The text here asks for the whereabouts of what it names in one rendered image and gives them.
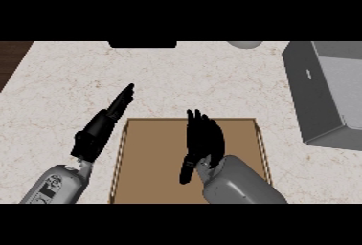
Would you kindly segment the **black flat object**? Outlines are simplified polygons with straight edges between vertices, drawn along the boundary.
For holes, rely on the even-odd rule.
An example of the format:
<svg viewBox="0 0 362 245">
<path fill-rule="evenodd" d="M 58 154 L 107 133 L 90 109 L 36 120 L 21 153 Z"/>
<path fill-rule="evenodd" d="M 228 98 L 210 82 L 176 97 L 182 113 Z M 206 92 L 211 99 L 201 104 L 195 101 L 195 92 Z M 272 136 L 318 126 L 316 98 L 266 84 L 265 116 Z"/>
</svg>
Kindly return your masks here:
<svg viewBox="0 0 362 245">
<path fill-rule="evenodd" d="M 108 41 L 113 48 L 118 49 L 167 49 L 178 47 L 178 41 Z"/>
</svg>

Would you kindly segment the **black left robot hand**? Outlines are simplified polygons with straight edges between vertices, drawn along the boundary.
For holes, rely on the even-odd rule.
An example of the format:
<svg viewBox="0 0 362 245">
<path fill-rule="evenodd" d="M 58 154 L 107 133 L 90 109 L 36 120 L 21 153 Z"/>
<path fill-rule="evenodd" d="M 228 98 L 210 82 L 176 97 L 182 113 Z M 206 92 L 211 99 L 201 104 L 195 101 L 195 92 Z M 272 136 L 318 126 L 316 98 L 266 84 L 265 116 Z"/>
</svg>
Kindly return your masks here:
<svg viewBox="0 0 362 245">
<path fill-rule="evenodd" d="M 102 109 L 84 129 L 76 134 L 76 144 L 71 155 L 93 163 L 111 138 L 115 124 L 133 101 L 135 84 L 130 83 L 115 97 L 108 109 Z"/>
</svg>

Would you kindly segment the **pale grey round object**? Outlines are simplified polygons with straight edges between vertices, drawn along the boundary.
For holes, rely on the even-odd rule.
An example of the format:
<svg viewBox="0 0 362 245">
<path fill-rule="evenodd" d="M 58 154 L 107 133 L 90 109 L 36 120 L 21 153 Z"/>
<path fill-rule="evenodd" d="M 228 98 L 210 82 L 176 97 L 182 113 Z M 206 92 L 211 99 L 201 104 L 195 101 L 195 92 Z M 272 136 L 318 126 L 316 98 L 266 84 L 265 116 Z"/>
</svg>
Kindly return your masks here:
<svg viewBox="0 0 362 245">
<path fill-rule="evenodd" d="M 228 43 L 240 49 L 254 49 L 263 41 L 228 41 Z"/>
</svg>

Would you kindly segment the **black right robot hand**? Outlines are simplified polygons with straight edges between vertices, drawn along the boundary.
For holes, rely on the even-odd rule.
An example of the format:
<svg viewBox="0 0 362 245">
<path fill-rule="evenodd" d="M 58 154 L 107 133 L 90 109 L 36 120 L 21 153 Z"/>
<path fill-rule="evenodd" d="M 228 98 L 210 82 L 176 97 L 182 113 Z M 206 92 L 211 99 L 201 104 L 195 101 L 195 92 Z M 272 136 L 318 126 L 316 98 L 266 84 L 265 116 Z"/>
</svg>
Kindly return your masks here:
<svg viewBox="0 0 362 245">
<path fill-rule="evenodd" d="M 222 129 L 213 119 L 198 109 L 186 110 L 186 155 L 180 167 L 180 184 L 191 182 L 194 169 L 200 161 L 211 157 L 209 166 L 216 168 L 225 155 Z"/>
</svg>

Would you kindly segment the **brown tray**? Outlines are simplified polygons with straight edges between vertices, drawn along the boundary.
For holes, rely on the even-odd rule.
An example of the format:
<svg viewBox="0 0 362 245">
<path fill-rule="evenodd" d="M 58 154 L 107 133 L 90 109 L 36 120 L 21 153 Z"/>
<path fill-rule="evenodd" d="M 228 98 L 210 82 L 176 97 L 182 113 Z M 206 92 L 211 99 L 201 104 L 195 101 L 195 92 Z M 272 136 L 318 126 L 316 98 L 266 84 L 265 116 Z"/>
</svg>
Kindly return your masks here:
<svg viewBox="0 0 362 245">
<path fill-rule="evenodd" d="M 260 128 L 254 118 L 219 118 L 225 152 L 238 156 L 271 180 Z M 110 202 L 203 204 L 203 182 L 180 183 L 186 154 L 185 118 L 132 118 L 123 128 Z"/>
</svg>

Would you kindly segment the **grey cardboard box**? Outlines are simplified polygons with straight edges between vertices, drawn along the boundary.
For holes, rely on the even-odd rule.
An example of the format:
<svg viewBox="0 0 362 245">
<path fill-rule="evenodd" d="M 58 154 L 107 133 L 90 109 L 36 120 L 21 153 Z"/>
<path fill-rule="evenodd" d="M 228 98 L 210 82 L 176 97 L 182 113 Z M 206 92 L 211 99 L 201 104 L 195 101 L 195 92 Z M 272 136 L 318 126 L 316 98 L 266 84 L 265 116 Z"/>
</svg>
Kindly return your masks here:
<svg viewBox="0 0 362 245">
<path fill-rule="evenodd" d="M 281 55 L 303 142 L 362 151 L 362 41 L 291 41 Z"/>
</svg>

